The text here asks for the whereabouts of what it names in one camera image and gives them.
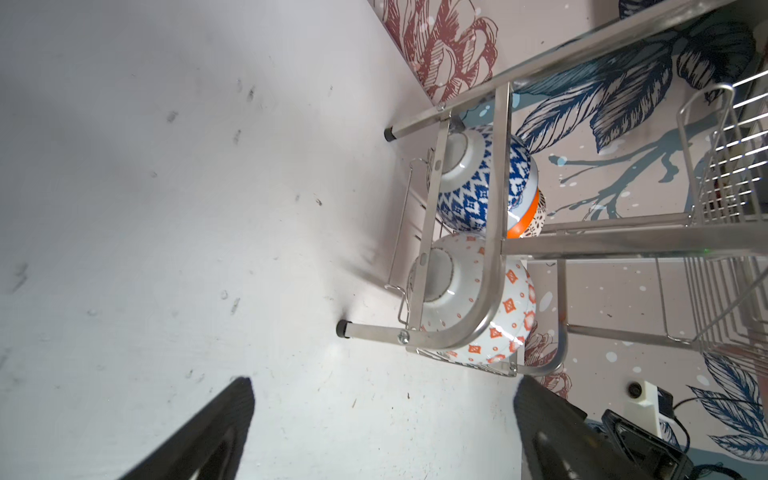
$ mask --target red flower pattern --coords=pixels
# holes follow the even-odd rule
[[[525,342],[525,365],[544,365],[552,360],[552,357],[558,351],[557,346],[552,348],[554,345],[552,335],[549,333],[536,333],[537,328],[538,322],[534,321],[531,334],[528,335],[528,340]],[[538,377],[537,380],[544,387],[566,400],[568,399],[568,392],[573,386],[571,377],[564,372],[555,372],[547,376]]]
[[[434,103],[493,76],[498,27],[471,0],[386,0],[382,22]]]

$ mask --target bolt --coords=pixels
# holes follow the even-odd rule
[[[410,339],[411,335],[408,330],[400,330],[400,333],[397,334],[397,341],[400,342],[400,345],[407,344]]]

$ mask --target orange and white bowl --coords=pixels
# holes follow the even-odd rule
[[[547,201],[541,190],[536,190],[536,197],[520,220],[507,231],[507,238],[538,237],[544,228],[547,216]]]
[[[427,271],[422,329],[438,332],[462,320],[480,292],[485,239],[478,233],[461,232],[443,237],[432,246]],[[411,296],[414,267],[409,275]],[[528,271],[519,260],[507,259],[502,301],[490,326],[469,345],[435,352],[452,362],[483,364],[500,362],[525,344],[533,327],[536,297]]]

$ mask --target dish rack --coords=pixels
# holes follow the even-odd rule
[[[762,212],[755,173],[768,158],[768,71],[733,85],[716,84],[698,91],[680,109],[677,125],[682,143],[690,199],[681,214],[652,215],[590,222],[545,225],[541,236],[507,239],[508,162],[492,161],[488,189],[485,231],[485,256],[480,293],[472,308],[454,326],[439,331],[421,331],[422,308],[429,268],[429,252],[439,225],[439,237],[452,233],[437,216],[437,201],[442,162],[451,129],[461,127],[460,114],[477,104],[494,99],[493,159],[506,159],[510,141],[511,93],[524,85],[543,80],[583,62],[623,48],[637,40],[696,18],[733,0],[666,0],[629,18],[563,44],[523,64],[497,74],[434,108],[388,127],[385,138],[393,141],[433,123],[439,123],[437,145],[425,161],[430,188],[425,204],[425,219],[419,239],[410,299],[406,291],[392,285],[387,289],[402,295],[397,320],[400,327],[351,323],[342,319],[336,334],[344,338],[375,340],[404,346],[409,352],[448,362],[431,351],[450,350],[468,345],[492,321],[501,301],[503,271],[507,256],[522,260],[556,260],[558,329],[557,351],[545,365],[517,364],[514,353],[504,362],[465,365],[502,376],[518,374],[545,376],[562,366],[568,350],[568,334],[595,336],[649,345],[692,349],[701,353],[729,356],[745,370],[768,376],[768,222]],[[748,99],[741,98],[743,92]],[[686,132],[691,105],[703,95],[719,98],[717,126],[710,134],[710,148],[694,164]],[[411,163],[406,202],[413,177]],[[402,220],[406,202],[403,204]],[[397,254],[400,238],[396,242]],[[664,306],[659,258],[682,258],[690,299],[695,335],[673,336],[669,331]],[[568,322],[567,261],[596,258],[654,258],[659,282],[664,335],[637,333],[574,325]],[[402,318],[403,307],[406,318]]]

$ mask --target rubber foot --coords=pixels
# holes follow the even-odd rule
[[[384,130],[384,138],[385,138],[387,141],[395,141],[395,140],[397,140],[397,138],[395,137],[395,135],[392,135],[392,127],[386,128],[386,129]]]
[[[336,335],[339,338],[348,339],[349,337],[346,335],[346,326],[348,323],[352,323],[348,320],[339,320],[339,322],[336,324]]]

